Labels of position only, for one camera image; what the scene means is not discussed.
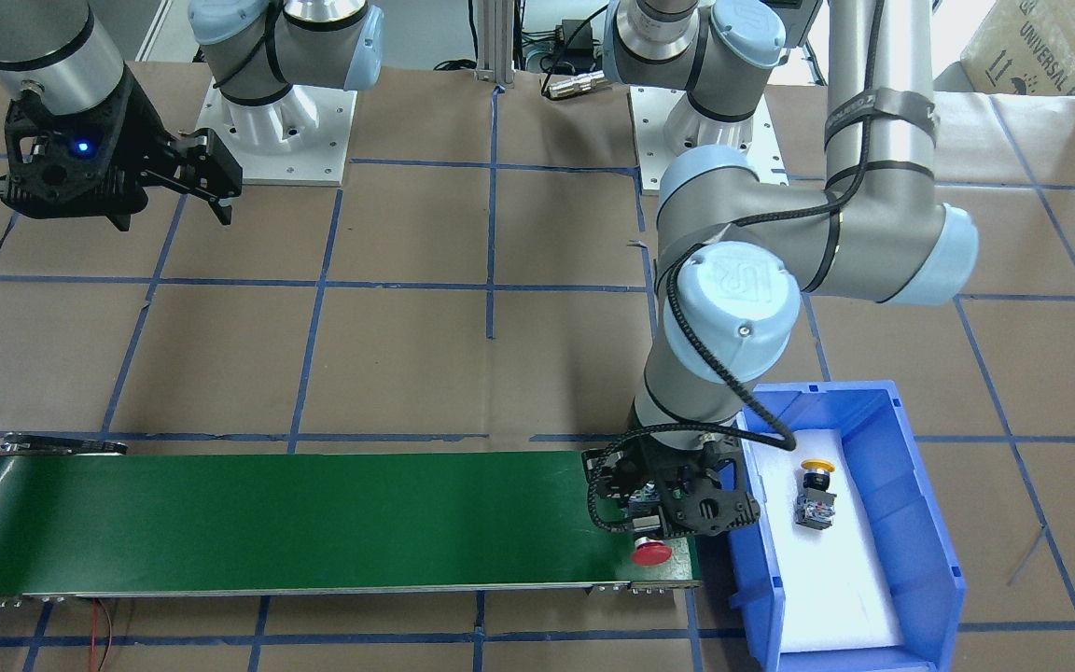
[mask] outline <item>ur robot arm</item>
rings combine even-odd
[[[209,129],[175,137],[85,0],[0,0],[9,172],[0,200],[35,218],[106,216],[119,230],[144,187],[204,200],[230,224],[243,170]]]
[[[221,92],[214,127],[252,174],[263,157],[334,144],[319,88],[379,77],[384,12],[367,0],[192,0],[188,20]]]
[[[719,0],[711,13],[713,35],[727,25],[714,20],[721,4],[758,14],[752,0]],[[630,20],[618,9],[625,5],[646,17],[651,5],[664,18],[675,17],[669,10],[696,11],[689,1],[614,3],[610,20],[618,22],[616,33],[631,51],[619,30]],[[823,190],[759,183],[746,155],[729,145],[688,149],[662,175],[661,328],[633,403],[632,429],[584,456],[592,519],[634,534],[636,562],[664,560],[661,541],[758,519],[758,502],[741,485],[742,449],[731,438],[794,447],[788,427],[756,403],[744,383],[786,348],[801,292],[937,305],[959,292],[976,263],[972,218],[935,200],[929,1],[832,0],[831,11]],[[692,20],[682,14],[676,30],[691,34]],[[646,38],[656,33],[645,30]],[[690,48],[675,46],[682,57]],[[648,65],[635,56],[673,57],[644,54],[618,55],[616,68]],[[755,89],[733,98],[746,106],[765,82],[750,65],[733,74],[746,73],[749,80],[735,84]],[[688,103],[698,110],[700,101]],[[774,433],[732,428],[743,406]],[[734,490],[721,488],[718,472],[727,464],[739,475]],[[604,502],[611,518],[600,513]]]

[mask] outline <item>conveyor belt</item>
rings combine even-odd
[[[0,596],[689,586],[593,527],[576,452],[0,458]]]

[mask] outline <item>metal pole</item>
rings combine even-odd
[[[478,17],[478,61],[475,77],[513,85],[513,3],[516,0],[475,0]]]

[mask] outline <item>blue bin edge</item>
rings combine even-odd
[[[846,448],[850,442],[870,443],[871,439],[866,437],[872,437],[875,460],[880,459],[877,454],[880,439],[891,439],[887,452],[882,454],[888,456],[887,462],[893,462],[894,472],[890,482],[863,485],[862,480],[874,481],[874,477],[854,477],[862,490],[866,513],[869,506],[875,505],[870,500],[888,501],[890,505],[904,503],[908,515],[894,517],[917,523],[916,530],[920,532],[920,542],[927,553],[921,556],[926,562],[905,560],[907,554],[895,553],[890,547],[891,540],[899,533],[884,530],[890,524],[873,524],[879,560],[888,573],[899,612],[904,646],[783,655],[782,620],[785,617],[786,588],[782,586],[780,575],[777,575],[777,557],[769,535],[769,525],[763,519],[754,527],[730,532],[733,573],[737,582],[737,592],[730,599],[730,606],[742,611],[750,655],[765,672],[804,669],[822,669],[823,672],[931,669],[947,672],[951,669],[951,650],[964,604],[965,582],[909,428],[899,388],[890,380],[762,384],[755,387],[754,396],[794,430],[840,430]],[[771,430],[752,414],[742,413],[737,423],[755,431]],[[854,471],[852,462],[849,469]],[[906,469],[912,470],[914,477],[897,477]],[[731,469],[726,470],[725,477],[731,486]],[[747,483],[755,497],[764,501],[760,481],[754,473],[747,475]],[[908,533],[914,534],[916,530],[908,530]]]

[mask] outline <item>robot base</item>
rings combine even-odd
[[[641,166],[641,194],[658,195],[661,191],[661,174],[684,149],[675,152],[675,148],[671,148],[664,131],[670,111],[683,98],[683,91],[654,88],[654,86],[633,86],[628,95],[630,111],[633,114],[633,140]],[[782,165],[782,153],[777,148],[777,137],[774,135],[774,125],[769,118],[769,108],[765,106],[764,98],[758,103],[758,110],[754,112],[750,120],[752,140],[746,153],[758,170],[758,180],[765,184],[788,183],[786,167]]]
[[[340,88],[298,86],[316,106],[316,127],[302,129],[291,149],[264,151],[244,139],[227,111],[226,99],[210,88],[197,126],[213,128],[243,167],[244,184],[289,184],[289,186],[341,187],[350,141],[350,119],[355,117],[356,94]]]

